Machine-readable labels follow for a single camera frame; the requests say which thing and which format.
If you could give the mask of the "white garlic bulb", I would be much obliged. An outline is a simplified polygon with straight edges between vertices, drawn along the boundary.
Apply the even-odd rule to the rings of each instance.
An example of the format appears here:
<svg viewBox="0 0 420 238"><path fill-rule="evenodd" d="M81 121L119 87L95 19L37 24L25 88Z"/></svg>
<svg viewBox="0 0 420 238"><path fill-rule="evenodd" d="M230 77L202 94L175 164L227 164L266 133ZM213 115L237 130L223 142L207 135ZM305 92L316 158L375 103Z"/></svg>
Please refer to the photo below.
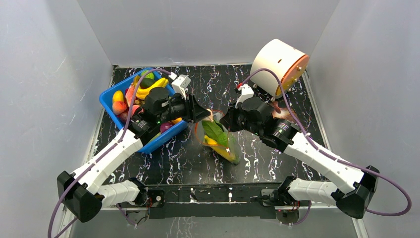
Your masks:
<svg viewBox="0 0 420 238"><path fill-rule="evenodd" d="M209 112L209 115L204 120L213 122L214 120L213 120L213 112L212 112L212 110L211 109L207 109L207 111Z"/></svg>

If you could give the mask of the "green leaf vegetable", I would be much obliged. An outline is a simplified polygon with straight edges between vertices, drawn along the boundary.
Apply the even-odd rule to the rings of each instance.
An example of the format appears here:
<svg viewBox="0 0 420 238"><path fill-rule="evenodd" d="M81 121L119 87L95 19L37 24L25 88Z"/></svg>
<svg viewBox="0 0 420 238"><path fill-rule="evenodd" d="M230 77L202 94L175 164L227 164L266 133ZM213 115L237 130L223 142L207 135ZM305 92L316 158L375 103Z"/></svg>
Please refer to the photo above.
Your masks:
<svg viewBox="0 0 420 238"><path fill-rule="evenodd" d="M201 121L205 135L213 140L216 140L219 145L228 147L228 134L225 132L216 121Z"/></svg>

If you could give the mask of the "clear zip top bag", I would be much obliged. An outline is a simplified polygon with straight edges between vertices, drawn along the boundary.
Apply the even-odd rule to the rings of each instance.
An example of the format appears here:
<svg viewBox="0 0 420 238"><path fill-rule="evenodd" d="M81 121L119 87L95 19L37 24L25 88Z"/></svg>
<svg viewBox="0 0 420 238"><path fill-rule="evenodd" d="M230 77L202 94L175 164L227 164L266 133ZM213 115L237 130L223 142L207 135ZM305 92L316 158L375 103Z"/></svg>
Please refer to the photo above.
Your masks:
<svg viewBox="0 0 420 238"><path fill-rule="evenodd" d="M237 138L221 124L223 116L221 111L211 111L209 117L195 124L194 134L202 145L211 148L230 163L238 164Z"/></svg>

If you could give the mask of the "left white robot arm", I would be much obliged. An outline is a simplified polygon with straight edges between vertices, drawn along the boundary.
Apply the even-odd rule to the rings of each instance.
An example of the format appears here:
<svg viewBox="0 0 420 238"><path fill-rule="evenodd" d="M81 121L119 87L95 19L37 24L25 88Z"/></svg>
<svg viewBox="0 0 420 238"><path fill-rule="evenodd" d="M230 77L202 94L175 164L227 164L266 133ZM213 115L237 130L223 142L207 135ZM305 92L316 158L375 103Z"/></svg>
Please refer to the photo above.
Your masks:
<svg viewBox="0 0 420 238"><path fill-rule="evenodd" d="M146 96L144 104L132 107L122 129L102 151L83 166L57 177L59 202L80 222L93 219L102 207L123 202L143 206L148 200L146 186L136 179L104 186L104 181L132 154L142 149L159 132L165 122L181 118L197 123L210 116L194 95L175 93L170 96L162 88L155 88Z"/></svg>

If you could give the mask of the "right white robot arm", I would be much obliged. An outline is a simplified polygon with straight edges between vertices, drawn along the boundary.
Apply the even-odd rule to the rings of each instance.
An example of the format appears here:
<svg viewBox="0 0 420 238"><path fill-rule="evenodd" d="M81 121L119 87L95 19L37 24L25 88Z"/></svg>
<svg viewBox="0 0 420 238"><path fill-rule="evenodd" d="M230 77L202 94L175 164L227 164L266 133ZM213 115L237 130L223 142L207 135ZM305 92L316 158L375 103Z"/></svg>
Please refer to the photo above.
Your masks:
<svg viewBox="0 0 420 238"><path fill-rule="evenodd" d="M251 97L231 105L220 123L230 132L246 130L258 136L268 147L299 159L328 179L321 182L289 177L277 190L283 204L322 202L352 218L363 218L377 187L378 170L369 173L366 168L348 165L319 144L309 142L296 123L274 117L274 111L260 98Z"/></svg>

